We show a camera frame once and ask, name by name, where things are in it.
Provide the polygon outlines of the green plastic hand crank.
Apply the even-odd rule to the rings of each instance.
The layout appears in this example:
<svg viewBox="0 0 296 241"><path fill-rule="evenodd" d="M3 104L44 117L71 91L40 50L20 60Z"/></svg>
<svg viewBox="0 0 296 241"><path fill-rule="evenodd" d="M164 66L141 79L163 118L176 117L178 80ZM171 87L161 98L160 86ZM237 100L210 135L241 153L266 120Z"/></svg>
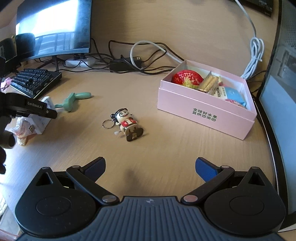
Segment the green plastic hand crank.
<svg viewBox="0 0 296 241"><path fill-rule="evenodd" d="M89 99L92 95L90 92L71 93L64 101L60 104L55 104L55 108L63 108L67 112L71 112L73 109L74 102L80 99Z"/></svg>

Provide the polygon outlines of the cartoon figurine keychain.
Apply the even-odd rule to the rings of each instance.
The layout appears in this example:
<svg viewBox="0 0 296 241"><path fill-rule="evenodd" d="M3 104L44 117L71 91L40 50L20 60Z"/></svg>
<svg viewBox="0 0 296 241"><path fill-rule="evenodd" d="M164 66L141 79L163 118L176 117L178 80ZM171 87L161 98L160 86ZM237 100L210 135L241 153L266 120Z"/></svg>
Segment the cartoon figurine keychain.
<svg viewBox="0 0 296 241"><path fill-rule="evenodd" d="M115 135L123 133L128 142L140 138L144 134L144 129L133 118L127 108L120 108L115 113L110 115L110 119L102 123L105 129L111 129L114 126L119 126L120 130L115 132Z"/></svg>

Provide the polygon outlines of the blue white snack bag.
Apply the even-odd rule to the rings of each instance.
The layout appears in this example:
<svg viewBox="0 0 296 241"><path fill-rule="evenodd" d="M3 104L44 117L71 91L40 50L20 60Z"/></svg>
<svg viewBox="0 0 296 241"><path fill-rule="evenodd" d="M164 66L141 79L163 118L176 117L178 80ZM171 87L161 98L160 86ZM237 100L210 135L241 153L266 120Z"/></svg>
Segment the blue white snack bag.
<svg viewBox="0 0 296 241"><path fill-rule="evenodd" d="M218 86L214 93L214 96L223 100L236 101L242 106L246 106L246 101L242 94L238 92L236 89L228 86Z"/></svg>

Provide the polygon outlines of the wafer biscuit pack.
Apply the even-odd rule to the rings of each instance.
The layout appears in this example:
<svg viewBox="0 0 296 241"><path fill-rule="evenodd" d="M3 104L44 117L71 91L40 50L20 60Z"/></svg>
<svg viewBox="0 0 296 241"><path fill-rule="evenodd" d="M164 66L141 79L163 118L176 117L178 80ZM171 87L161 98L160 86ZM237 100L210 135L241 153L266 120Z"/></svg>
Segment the wafer biscuit pack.
<svg viewBox="0 0 296 241"><path fill-rule="evenodd" d="M199 85L198 90L204 93L215 92L218 86L218 81L218 76L208 74L206 78L202 81L202 83Z"/></svg>

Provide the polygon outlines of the red strawberry plush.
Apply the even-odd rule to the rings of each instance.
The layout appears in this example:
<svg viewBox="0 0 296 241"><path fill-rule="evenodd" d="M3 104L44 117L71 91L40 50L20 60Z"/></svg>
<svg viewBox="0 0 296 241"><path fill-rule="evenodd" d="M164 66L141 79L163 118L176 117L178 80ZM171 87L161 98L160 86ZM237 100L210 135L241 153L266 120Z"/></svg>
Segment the red strawberry plush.
<svg viewBox="0 0 296 241"><path fill-rule="evenodd" d="M203 80L204 78L193 70L179 71L171 78L172 83L192 89L196 89L203 82Z"/></svg>

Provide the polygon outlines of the pink round toy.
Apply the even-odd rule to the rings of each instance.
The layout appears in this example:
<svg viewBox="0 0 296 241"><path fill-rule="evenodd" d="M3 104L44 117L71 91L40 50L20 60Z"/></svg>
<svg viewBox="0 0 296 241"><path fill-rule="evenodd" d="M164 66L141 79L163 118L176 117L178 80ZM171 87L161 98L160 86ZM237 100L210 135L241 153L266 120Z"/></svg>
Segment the pink round toy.
<svg viewBox="0 0 296 241"><path fill-rule="evenodd" d="M225 101L226 101L226 102L229 102L229 103L232 103L232 104L234 104L234 105L236 105L236 106L239 106L239 107L241 107L241 108L246 109L245 106L243 106L241 103L239 103L239 102L237 102L237 101L235 101L235 100L232 100L232 99L226 99Z"/></svg>

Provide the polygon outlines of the black mechanical keyboard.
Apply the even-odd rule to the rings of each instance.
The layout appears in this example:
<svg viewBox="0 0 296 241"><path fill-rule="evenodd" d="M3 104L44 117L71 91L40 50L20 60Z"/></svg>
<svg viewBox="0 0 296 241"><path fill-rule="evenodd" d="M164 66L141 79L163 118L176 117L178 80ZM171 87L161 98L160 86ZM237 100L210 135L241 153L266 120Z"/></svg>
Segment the black mechanical keyboard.
<svg viewBox="0 0 296 241"><path fill-rule="evenodd" d="M39 99L55 87L61 78L61 72L26 68L11 79L10 86L30 98Z"/></svg>

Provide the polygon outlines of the black round speaker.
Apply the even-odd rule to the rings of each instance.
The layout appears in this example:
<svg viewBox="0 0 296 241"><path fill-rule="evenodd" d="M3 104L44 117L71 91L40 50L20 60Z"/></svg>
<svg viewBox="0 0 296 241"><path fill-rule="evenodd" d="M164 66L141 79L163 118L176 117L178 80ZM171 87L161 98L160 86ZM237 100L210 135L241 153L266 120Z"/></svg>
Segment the black round speaker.
<svg viewBox="0 0 296 241"><path fill-rule="evenodd" d="M14 38L1 41L1 57L8 64L19 65L34 56L35 36L33 33L18 34Z"/></svg>

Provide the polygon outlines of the pink cardboard box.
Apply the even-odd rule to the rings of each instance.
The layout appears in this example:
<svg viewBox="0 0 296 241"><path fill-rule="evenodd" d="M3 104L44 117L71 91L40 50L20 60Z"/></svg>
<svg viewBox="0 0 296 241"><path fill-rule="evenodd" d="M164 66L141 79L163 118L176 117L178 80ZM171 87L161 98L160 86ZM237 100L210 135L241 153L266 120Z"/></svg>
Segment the pink cardboard box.
<svg viewBox="0 0 296 241"><path fill-rule="evenodd" d="M239 91L246 101L246 107L171 82L177 72L187 69L196 71L202 77L206 77L209 72L220 77L226 86ZM161 80L157 107L241 140L245 139L257 116L245 79L190 60L183 61Z"/></svg>

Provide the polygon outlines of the white power strip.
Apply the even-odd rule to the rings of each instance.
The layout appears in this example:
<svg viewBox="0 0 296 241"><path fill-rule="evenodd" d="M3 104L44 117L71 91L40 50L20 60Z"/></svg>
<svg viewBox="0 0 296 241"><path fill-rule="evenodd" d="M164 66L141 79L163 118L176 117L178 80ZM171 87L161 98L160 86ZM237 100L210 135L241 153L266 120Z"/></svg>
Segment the white power strip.
<svg viewBox="0 0 296 241"><path fill-rule="evenodd" d="M74 59L74 58L70 58L70 59L67 59L65 61L65 65L66 67L83 67L83 68L87 68L87 67L92 67L94 66L96 63L96 59L95 58L92 58L92 57L88 57L88 58L85 58L85 59Z"/></svg>

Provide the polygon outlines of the black curved monitor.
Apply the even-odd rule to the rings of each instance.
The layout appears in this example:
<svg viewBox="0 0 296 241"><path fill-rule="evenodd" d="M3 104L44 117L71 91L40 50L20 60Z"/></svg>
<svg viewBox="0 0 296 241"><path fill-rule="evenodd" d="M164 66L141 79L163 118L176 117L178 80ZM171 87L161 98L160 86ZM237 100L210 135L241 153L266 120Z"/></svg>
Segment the black curved monitor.
<svg viewBox="0 0 296 241"><path fill-rule="evenodd" d="M34 56L26 60L90 51L92 1L23 1L16 35L33 33Z"/></svg>

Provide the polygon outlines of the computer case glass panel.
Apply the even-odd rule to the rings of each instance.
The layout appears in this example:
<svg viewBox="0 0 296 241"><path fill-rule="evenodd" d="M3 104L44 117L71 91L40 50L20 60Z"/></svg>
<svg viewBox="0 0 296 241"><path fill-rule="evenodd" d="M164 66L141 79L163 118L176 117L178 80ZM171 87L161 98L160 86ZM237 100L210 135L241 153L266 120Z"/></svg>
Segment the computer case glass panel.
<svg viewBox="0 0 296 241"><path fill-rule="evenodd" d="M285 204L281 232L295 230L295 1L280 1L273 51L255 99Z"/></svg>

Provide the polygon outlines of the black power adapter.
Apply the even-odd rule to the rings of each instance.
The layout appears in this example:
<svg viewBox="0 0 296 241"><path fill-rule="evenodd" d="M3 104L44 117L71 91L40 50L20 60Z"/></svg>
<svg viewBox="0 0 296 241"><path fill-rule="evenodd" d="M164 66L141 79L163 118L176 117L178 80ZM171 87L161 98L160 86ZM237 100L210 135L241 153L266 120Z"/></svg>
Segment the black power adapter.
<svg viewBox="0 0 296 241"><path fill-rule="evenodd" d="M116 72L116 73L123 73L123 72L134 72L137 68L132 65L130 57L123 57L119 59L113 59L109 62L109 71Z"/></svg>

